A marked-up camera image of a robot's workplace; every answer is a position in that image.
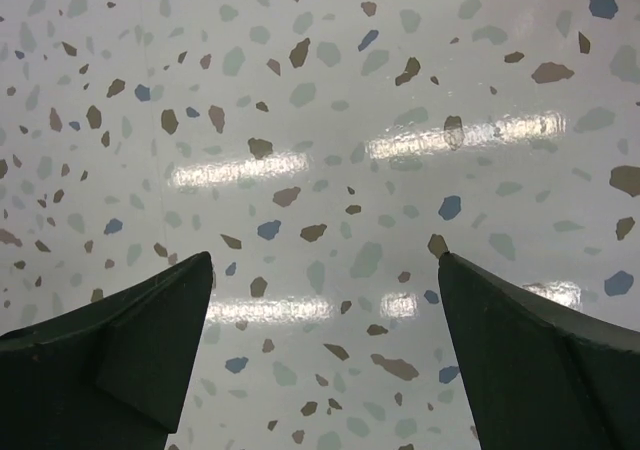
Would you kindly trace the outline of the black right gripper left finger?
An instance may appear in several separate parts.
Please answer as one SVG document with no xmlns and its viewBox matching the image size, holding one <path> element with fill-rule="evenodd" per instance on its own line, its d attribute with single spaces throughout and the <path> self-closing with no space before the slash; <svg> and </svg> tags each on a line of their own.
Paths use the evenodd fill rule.
<svg viewBox="0 0 640 450">
<path fill-rule="evenodd" d="M 1 337 L 4 449 L 162 449 L 213 288 L 208 252 Z"/>
</svg>

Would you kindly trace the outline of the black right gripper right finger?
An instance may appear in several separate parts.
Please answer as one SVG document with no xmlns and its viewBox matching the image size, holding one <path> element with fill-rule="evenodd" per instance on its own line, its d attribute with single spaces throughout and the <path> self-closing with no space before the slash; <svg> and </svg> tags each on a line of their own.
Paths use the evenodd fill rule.
<svg viewBox="0 0 640 450">
<path fill-rule="evenodd" d="M 482 448 L 638 448 L 638 332 L 451 252 L 438 283 Z"/>
</svg>

